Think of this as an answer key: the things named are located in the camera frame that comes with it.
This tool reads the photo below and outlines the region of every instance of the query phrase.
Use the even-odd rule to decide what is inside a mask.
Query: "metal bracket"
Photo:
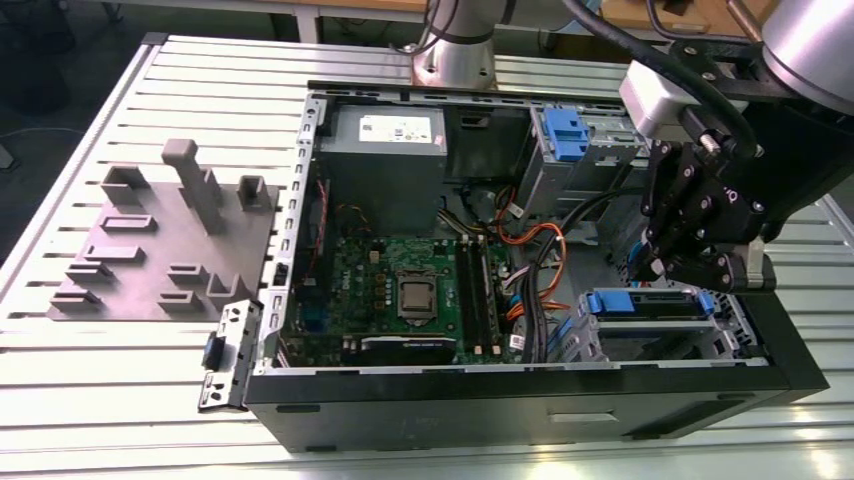
[[[764,242],[756,238],[747,245],[736,245],[732,249],[744,262],[744,273],[747,276],[747,288],[759,289],[764,284],[761,275],[761,260],[764,255]]]
[[[198,413],[246,411],[242,397],[261,311],[262,305],[253,300],[229,303],[222,308],[218,328],[210,333],[204,347],[201,365],[206,373],[198,395]]]

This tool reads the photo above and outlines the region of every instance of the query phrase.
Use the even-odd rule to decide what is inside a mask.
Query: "green motherboard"
[[[453,340],[453,364],[512,363],[498,323],[504,299],[476,297],[472,291],[485,285],[466,283],[472,277],[485,279],[488,290],[497,290],[508,251],[482,240],[473,247],[470,241],[449,239],[337,239],[328,302],[302,305],[305,332],[284,338],[290,354],[298,352],[306,365],[345,365],[362,339],[402,337]],[[477,305],[473,298],[481,300]]]

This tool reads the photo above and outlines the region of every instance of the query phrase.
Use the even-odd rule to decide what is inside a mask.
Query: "cpu socket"
[[[397,272],[397,318],[422,327],[436,318],[436,275],[424,270]]]

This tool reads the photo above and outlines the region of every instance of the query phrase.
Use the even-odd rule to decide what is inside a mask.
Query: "white label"
[[[521,207],[514,203],[510,203],[509,205],[506,205],[506,211],[512,213],[516,218],[521,218],[521,214],[524,213],[524,210],[521,210]]]
[[[358,120],[358,141],[430,143],[429,117],[365,115]]]
[[[524,337],[521,335],[509,336],[509,349],[524,350]]]

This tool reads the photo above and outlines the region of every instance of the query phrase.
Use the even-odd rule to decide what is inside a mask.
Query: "side panel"
[[[680,436],[779,392],[253,405],[286,450],[412,450]]]

